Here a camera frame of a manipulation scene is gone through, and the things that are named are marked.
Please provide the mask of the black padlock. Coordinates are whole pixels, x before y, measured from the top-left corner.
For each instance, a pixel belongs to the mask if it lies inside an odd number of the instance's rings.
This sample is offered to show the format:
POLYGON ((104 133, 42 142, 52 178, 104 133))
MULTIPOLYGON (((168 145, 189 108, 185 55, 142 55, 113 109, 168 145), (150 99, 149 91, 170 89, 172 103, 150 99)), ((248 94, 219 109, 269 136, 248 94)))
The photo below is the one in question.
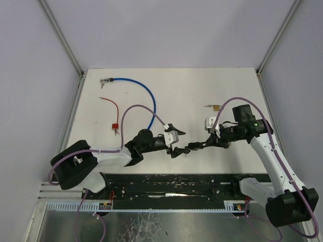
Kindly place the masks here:
POLYGON ((185 148, 190 151, 198 151, 204 149, 204 145, 204 142, 192 142, 188 143, 188 145, 185 148))

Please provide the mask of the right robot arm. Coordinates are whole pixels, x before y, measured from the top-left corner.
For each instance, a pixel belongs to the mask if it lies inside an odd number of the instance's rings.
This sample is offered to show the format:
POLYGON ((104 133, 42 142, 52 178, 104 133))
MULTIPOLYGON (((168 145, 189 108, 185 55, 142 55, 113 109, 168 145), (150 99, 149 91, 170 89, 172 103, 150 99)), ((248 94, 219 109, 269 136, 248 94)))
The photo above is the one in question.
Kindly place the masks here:
POLYGON ((209 146, 228 148, 229 144, 245 140, 261 159, 273 188, 269 189, 256 178, 245 176, 238 180, 241 194, 261 204, 267 217, 275 227, 312 220, 318 202, 318 193, 308 189, 288 164, 277 143, 269 122, 261 115, 256 119, 252 113, 255 104, 239 105, 232 109, 235 125, 219 124, 219 116, 205 120, 205 129, 210 136, 205 142, 190 143, 185 148, 171 149, 173 158, 193 150, 209 146))

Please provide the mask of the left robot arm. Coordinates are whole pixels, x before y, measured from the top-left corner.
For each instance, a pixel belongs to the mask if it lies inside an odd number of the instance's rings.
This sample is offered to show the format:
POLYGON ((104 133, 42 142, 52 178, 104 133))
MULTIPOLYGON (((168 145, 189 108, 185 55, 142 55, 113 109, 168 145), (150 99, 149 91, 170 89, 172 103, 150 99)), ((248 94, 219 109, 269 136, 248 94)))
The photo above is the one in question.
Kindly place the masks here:
POLYGON ((186 133, 172 124, 165 125, 163 134, 154 137, 151 130, 142 129, 122 148, 95 150, 86 140, 79 140, 50 161, 49 177, 57 179, 52 185, 59 185, 64 191, 73 188, 86 189, 98 193, 106 187, 104 174, 110 166, 129 167, 141 162, 144 153, 166 150, 172 158, 181 152, 172 145, 186 133))

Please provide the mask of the small brass padlock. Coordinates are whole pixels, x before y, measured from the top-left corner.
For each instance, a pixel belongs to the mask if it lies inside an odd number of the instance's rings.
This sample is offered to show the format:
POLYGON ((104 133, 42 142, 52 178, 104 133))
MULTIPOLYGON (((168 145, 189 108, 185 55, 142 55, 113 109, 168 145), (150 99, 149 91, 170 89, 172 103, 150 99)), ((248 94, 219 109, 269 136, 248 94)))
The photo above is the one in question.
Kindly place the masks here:
POLYGON ((218 105, 218 104, 215 104, 215 105, 213 105, 212 107, 213 107, 213 110, 214 110, 214 111, 220 111, 220 110, 221 110, 221 108, 222 108, 222 106, 221 106, 221 105, 218 105))

